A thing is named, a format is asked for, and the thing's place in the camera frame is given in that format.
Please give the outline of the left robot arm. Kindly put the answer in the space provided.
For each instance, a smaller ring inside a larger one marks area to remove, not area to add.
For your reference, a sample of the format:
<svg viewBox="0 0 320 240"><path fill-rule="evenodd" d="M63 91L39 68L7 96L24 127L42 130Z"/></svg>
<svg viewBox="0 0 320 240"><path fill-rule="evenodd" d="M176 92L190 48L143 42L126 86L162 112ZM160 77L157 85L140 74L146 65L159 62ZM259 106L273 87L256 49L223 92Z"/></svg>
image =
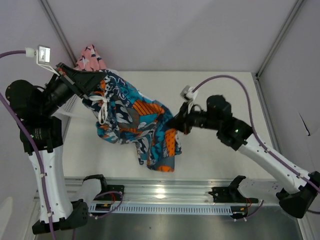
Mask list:
<svg viewBox="0 0 320 240"><path fill-rule="evenodd" d="M87 224L89 205L103 200L109 188L101 174L84 178L73 198L63 172L62 121L55 112L73 96L86 98L105 78L101 71L79 71L57 65L45 87L19 79L6 89L2 101L20 129L20 140L30 160L39 194L40 214L35 235L73 230Z"/></svg>

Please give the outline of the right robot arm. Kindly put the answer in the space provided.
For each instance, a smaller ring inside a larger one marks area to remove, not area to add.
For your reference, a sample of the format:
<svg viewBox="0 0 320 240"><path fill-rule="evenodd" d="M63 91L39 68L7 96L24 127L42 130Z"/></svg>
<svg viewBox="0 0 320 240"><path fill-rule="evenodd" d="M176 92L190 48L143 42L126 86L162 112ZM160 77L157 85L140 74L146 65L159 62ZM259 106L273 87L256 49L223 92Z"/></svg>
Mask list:
<svg viewBox="0 0 320 240"><path fill-rule="evenodd" d="M195 110L191 102L186 101L167 126L186 135L193 127L215 130L222 144L250 158L276 180L272 183L238 175L226 188L227 199L222 199L216 188L212 188L210 194L214 202L264 200L278 204L292 217L303 218L320 191L319 172L310 173L267 146L253 127L233 117L231 105L222 95L208 97L206 107L207 110Z"/></svg>

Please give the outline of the blue orange patterned shorts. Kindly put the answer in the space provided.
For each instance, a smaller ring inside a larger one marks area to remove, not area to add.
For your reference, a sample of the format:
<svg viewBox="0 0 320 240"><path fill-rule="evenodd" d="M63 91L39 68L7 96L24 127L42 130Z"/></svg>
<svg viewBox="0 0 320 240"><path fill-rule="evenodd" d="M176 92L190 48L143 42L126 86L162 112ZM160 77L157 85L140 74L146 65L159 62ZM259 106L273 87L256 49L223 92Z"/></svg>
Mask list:
<svg viewBox="0 0 320 240"><path fill-rule="evenodd" d="M143 95L110 69L82 104L96 117L97 135L112 144L134 144L138 162L153 171L175 170L182 147L177 130L167 126L171 111Z"/></svg>

